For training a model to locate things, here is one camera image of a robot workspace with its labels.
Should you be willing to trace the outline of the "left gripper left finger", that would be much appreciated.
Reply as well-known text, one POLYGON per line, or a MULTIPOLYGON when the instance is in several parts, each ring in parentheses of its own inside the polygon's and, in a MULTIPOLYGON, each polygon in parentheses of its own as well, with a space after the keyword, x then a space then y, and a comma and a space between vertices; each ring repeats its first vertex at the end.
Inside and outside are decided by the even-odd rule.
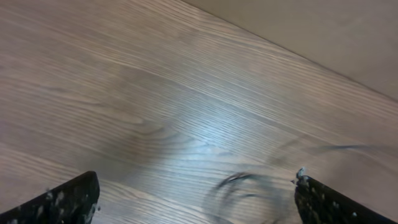
POLYGON ((97 209, 100 185, 88 171, 1 214, 3 224, 90 224, 97 209))

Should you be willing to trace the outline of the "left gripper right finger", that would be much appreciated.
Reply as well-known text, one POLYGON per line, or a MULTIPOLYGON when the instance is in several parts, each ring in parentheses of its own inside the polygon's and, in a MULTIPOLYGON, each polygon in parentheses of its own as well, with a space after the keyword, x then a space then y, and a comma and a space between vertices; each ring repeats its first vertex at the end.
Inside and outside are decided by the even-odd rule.
POLYGON ((397 224, 316 179, 296 173, 295 204, 303 224, 397 224))

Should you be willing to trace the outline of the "black USB cable short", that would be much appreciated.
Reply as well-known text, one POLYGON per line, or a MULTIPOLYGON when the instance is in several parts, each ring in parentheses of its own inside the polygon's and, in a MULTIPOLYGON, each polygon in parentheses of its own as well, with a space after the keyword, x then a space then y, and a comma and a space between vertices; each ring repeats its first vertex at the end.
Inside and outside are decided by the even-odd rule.
POLYGON ((288 195, 273 176, 237 172, 208 191, 202 209, 210 223, 286 223, 288 195))

